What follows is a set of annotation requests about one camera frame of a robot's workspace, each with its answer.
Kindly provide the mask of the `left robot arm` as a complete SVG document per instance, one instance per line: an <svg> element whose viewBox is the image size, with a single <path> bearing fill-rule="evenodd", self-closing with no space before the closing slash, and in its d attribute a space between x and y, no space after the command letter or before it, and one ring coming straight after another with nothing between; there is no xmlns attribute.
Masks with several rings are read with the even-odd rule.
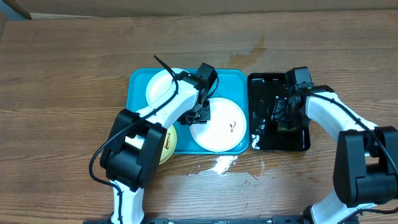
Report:
<svg viewBox="0 0 398 224"><path fill-rule="evenodd" d="M132 112L121 110L106 142L95 152L94 159L106 171L106 180L91 178L111 186L114 211L108 223L142 223L143 195L154 178L167 138L174 122L191 126L211 119L209 97L218 85L214 67L203 63L195 73L176 73L168 65L164 70L172 78L171 86L149 106Z"/></svg>

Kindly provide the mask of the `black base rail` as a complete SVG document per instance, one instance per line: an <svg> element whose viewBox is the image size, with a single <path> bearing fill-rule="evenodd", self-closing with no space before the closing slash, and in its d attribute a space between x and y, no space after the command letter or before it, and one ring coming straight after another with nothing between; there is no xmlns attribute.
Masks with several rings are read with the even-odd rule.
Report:
<svg viewBox="0 0 398 224"><path fill-rule="evenodd" d="M143 224L305 224L310 223L302 216L276 215L272 218L232 218L232 219L181 219L144 218Z"/></svg>

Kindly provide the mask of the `green yellow sponge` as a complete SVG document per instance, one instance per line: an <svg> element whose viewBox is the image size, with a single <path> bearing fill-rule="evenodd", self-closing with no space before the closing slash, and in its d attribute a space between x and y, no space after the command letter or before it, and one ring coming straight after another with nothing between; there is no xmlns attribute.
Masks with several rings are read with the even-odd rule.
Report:
<svg viewBox="0 0 398 224"><path fill-rule="evenodd" d="M295 131L298 130L300 126L296 123L291 122L278 122L278 131Z"/></svg>

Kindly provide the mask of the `teal plastic tray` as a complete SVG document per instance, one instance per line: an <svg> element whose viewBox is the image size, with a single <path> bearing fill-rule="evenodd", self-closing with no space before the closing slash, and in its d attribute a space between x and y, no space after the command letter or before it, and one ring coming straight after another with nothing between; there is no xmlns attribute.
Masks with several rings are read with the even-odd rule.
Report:
<svg viewBox="0 0 398 224"><path fill-rule="evenodd" d="M161 68L140 68L132 73L129 79L126 108L130 111L138 111L145 108L147 103L146 88L151 78ZM214 91L214 98L226 98L236 103L243 111L245 117L249 115L248 105L248 83L245 74L236 69L216 69L219 78L219 85L211 88ZM174 122L177 132L177 145L175 154L212 154L198 145L190 133L188 126L182 126Z"/></svg>

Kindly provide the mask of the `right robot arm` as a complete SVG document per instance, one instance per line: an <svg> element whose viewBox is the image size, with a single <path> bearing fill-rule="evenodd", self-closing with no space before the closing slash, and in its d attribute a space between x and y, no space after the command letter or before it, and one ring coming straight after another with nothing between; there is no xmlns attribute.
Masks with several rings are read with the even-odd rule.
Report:
<svg viewBox="0 0 398 224"><path fill-rule="evenodd" d="M287 96L279 98L271 117L283 129L317 122L337 143L333 190L303 212L308 223L357 223L364 213L397 199L397 129L380 127L346 106L327 85L316 86L306 67L285 73Z"/></svg>

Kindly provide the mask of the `white plate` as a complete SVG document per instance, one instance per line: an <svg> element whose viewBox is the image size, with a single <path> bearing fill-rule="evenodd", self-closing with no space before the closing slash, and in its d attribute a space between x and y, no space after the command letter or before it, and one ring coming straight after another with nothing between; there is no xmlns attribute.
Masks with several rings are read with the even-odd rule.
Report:
<svg viewBox="0 0 398 224"><path fill-rule="evenodd" d="M160 105L168 100L175 91L175 82L171 74L162 69L148 82L146 87L146 102L148 105L156 103Z"/></svg>
<svg viewBox="0 0 398 224"><path fill-rule="evenodd" d="M236 147L246 134L243 110L226 98L210 98L211 118L206 124L193 124L190 132L195 142L211 152L226 152Z"/></svg>

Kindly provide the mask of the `black plastic tray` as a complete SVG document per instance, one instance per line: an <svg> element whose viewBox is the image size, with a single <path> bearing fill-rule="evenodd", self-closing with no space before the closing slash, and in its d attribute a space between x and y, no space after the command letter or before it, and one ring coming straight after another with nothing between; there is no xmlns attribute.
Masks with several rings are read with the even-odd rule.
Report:
<svg viewBox="0 0 398 224"><path fill-rule="evenodd" d="M310 148L308 128L278 131L271 113L278 98L287 98L284 73L252 73L248 76L250 146L258 151L303 152Z"/></svg>

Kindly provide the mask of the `yellow-green plate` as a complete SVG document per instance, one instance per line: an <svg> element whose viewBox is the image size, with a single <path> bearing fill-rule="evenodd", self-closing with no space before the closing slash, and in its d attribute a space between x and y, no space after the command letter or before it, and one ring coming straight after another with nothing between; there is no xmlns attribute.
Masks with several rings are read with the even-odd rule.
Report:
<svg viewBox="0 0 398 224"><path fill-rule="evenodd" d="M174 150L177 146L177 139L178 138L176 129L174 125L171 125L171 127L169 127L169 129L167 130L164 146L159 161L160 165L167 161L174 153Z"/></svg>

